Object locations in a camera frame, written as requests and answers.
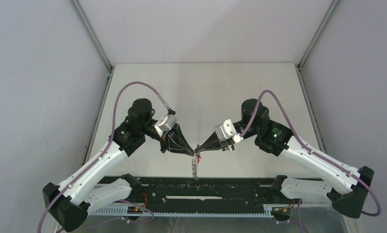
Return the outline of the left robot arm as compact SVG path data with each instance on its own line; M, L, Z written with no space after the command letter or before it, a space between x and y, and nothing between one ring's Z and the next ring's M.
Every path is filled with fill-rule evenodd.
M44 186L45 207L63 230L76 230L92 212L112 202L139 200L140 182L130 174L101 188L95 188L95 185L110 169L141 147L147 136L159 142L162 153L195 155L176 122L175 112L168 109L167 115L159 120L153 119L154 113L150 100L135 100L125 120L91 160L59 184Z

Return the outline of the red handled keyring holder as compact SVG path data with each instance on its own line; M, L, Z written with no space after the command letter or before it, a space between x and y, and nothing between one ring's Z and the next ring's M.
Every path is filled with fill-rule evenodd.
M201 155L199 152L195 152L194 156L192 157L191 160L191 168L192 168L192 177L194 180L198 181L198 166L201 161Z

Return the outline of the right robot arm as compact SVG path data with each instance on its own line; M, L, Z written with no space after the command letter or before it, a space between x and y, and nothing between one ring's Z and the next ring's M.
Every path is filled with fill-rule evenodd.
M228 119L216 126L214 133L195 151L233 151L235 144L250 137L254 137L260 150L297 163L321 179L300 180L278 175L269 193L274 202L305 199L330 204L350 218L360 218L364 213L374 171L367 166L349 166L312 148L289 127L271 120L269 109L256 99L245 100L241 105L241 120Z

